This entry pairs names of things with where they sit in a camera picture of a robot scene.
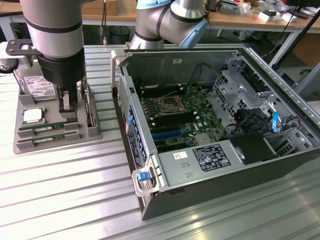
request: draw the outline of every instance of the white sticker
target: white sticker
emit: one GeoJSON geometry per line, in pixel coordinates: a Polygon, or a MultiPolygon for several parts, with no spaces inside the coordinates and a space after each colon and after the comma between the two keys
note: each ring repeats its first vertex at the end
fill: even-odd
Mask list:
{"type": "Polygon", "coordinates": [[[25,76],[24,80],[33,97],[54,96],[54,85],[43,76],[25,76]]]}
{"type": "Polygon", "coordinates": [[[187,152],[182,151],[182,152],[176,152],[173,154],[175,160],[179,159],[185,159],[188,157],[187,152]]]}
{"type": "Polygon", "coordinates": [[[182,64],[182,59],[173,59],[173,64],[182,64]]]}

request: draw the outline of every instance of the robotic arm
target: robotic arm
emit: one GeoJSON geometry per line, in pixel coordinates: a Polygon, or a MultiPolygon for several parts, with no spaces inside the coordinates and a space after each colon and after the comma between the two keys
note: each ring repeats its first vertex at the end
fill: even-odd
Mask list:
{"type": "Polygon", "coordinates": [[[138,0],[131,49],[161,49],[164,41],[193,48],[208,25],[202,0],[138,0]]]}
{"type": "Polygon", "coordinates": [[[79,0],[20,0],[33,47],[46,80],[58,86],[64,109],[74,111],[77,82],[85,76],[82,12],[79,0]]]}

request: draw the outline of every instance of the table leg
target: table leg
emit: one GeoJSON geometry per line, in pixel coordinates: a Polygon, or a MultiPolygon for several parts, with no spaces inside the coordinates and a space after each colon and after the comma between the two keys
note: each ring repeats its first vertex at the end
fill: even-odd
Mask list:
{"type": "Polygon", "coordinates": [[[11,26],[11,18],[9,16],[0,17],[0,26],[7,41],[16,39],[15,30],[11,26]]]}
{"type": "Polygon", "coordinates": [[[223,29],[219,29],[218,34],[216,35],[218,38],[221,38],[221,35],[224,33],[223,29]]]}
{"type": "Polygon", "coordinates": [[[296,37],[300,34],[300,31],[297,32],[291,32],[290,35],[286,38],[286,40],[283,42],[282,46],[280,47],[279,51],[276,53],[276,55],[271,60],[269,66],[272,67],[273,64],[277,63],[278,60],[285,54],[287,49],[291,46],[291,44],[294,42],[296,37]]]}

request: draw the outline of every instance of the warning label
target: warning label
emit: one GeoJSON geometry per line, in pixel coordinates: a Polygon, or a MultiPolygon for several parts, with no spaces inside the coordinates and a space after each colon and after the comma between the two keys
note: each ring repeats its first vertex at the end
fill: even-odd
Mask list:
{"type": "Polygon", "coordinates": [[[220,144],[196,148],[193,153],[204,172],[231,165],[220,144]]]}

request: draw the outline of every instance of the trash bin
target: trash bin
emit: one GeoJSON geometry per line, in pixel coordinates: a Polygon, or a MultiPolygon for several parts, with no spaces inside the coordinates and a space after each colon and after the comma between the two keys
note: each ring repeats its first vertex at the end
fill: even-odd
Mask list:
{"type": "Polygon", "coordinates": [[[111,26],[109,28],[110,44],[122,45],[129,42],[130,29],[126,26],[111,26]]]}

